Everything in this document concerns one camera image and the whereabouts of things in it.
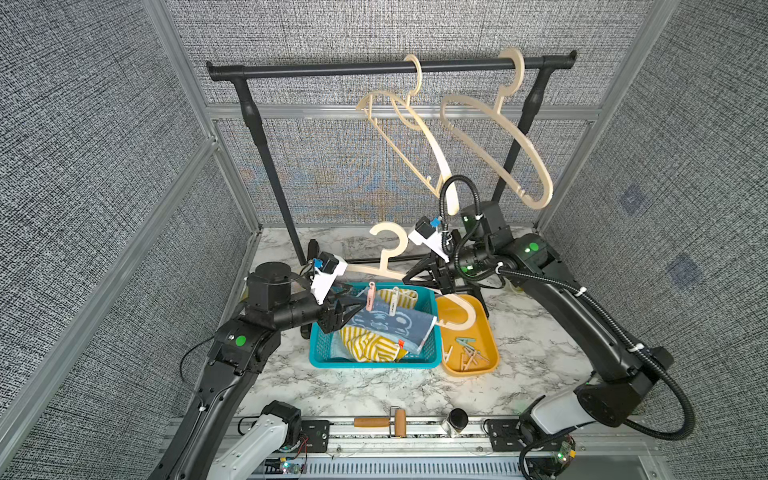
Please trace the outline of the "dark blue hello towel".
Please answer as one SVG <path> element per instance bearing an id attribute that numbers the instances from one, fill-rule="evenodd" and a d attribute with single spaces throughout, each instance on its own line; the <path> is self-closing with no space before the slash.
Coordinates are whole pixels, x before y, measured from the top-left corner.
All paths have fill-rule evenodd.
<path id="1" fill-rule="evenodd" d="M 368 312 L 363 308 L 347 326 L 373 332 L 393 341 L 408 353 L 418 354 L 437 325 L 434 294 L 429 290 L 399 288 L 397 313 L 390 316 L 391 289 L 379 291 L 373 310 Z"/>

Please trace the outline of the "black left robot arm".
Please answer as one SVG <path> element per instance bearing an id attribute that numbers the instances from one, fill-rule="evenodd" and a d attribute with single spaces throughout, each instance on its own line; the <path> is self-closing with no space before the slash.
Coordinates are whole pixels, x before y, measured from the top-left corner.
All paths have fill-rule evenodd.
<path id="1" fill-rule="evenodd" d="M 196 401 L 151 478 L 246 479 L 271 454 L 294 447 L 301 434 L 301 412 L 273 401 L 234 446 L 219 451 L 238 406 L 280 346 L 283 332 L 316 323 L 332 333 L 366 305 L 347 287 L 315 296 L 307 278 L 282 262 L 259 265 L 248 275 L 247 289 L 235 316 L 214 333 L 194 389 Z"/>

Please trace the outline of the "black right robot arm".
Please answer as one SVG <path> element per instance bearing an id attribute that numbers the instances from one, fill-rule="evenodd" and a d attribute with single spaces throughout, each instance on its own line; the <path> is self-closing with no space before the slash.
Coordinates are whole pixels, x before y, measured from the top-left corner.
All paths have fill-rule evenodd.
<path id="1" fill-rule="evenodd" d="M 677 396 L 684 415 L 691 405 L 667 370 L 674 359 L 662 347 L 646 347 L 622 327 L 575 280 L 559 254 L 539 235 L 515 236 L 497 203 L 482 201 L 459 213 L 466 232 L 443 233 L 437 221 L 417 221 L 416 236 L 445 239 L 449 252 L 429 252 L 404 281 L 443 294 L 476 294 L 484 280 L 497 276 L 536 300 L 572 337 L 587 356 L 592 372 L 582 384 L 535 401 L 520 417 L 534 435 L 599 423 L 627 425 L 649 436 L 654 431 L 631 421 L 634 410 L 658 382 Z"/>

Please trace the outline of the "mint green clothespin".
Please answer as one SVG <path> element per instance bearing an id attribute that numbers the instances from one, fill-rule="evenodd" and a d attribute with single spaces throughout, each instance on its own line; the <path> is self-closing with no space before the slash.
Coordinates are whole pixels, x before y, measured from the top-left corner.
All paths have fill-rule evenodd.
<path id="1" fill-rule="evenodd" d="M 469 349 L 475 349 L 474 343 L 476 340 L 474 338 L 469 337 L 457 337 L 455 341 L 462 345 L 463 347 L 469 348 Z"/>

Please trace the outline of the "pink clothespin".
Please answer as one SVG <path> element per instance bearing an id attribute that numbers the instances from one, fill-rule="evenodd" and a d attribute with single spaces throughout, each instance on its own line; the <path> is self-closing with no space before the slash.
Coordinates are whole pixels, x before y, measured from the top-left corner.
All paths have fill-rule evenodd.
<path id="1" fill-rule="evenodd" d="M 486 357 L 484 357 L 482 354 L 480 354 L 477 350 L 465 347 L 464 351 L 466 353 L 466 356 L 468 357 L 467 361 L 469 363 L 477 363 L 477 362 L 480 362 L 480 361 L 488 362 L 488 359 Z"/>

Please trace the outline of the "white right arm base mount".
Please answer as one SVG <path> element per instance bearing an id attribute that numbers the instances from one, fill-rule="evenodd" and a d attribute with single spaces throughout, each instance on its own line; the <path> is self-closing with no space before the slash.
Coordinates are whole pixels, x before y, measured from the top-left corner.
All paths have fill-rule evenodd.
<path id="1" fill-rule="evenodd" d="M 520 415 L 518 431 L 524 445 L 571 427 L 593 423 L 595 419 L 581 406 L 573 390 L 536 399 Z"/>

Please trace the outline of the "salmon clothespin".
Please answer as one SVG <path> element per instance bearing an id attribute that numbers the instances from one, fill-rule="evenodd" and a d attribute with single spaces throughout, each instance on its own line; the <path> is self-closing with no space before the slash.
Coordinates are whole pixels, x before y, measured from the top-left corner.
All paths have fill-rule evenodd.
<path id="1" fill-rule="evenodd" d="M 376 284 L 371 281 L 368 283 L 368 289 L 367 289 L 367 296 L 366 296 L 366 306 L 365 310 L 368 312 L 371 312 L 373 310 L 375 300 L 376 300 Z"/>

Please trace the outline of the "yellow striped towel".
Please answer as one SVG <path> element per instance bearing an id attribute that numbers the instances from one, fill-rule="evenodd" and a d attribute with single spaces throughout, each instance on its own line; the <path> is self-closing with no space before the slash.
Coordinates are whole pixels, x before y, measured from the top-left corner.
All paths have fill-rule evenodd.
<path id="1" fill-rule="evenodd" d="M 344 348 L 360 363 L 396 363 L 408 354 L 393 341 L 357 327 L 343 327 L 340 331 Z"/>

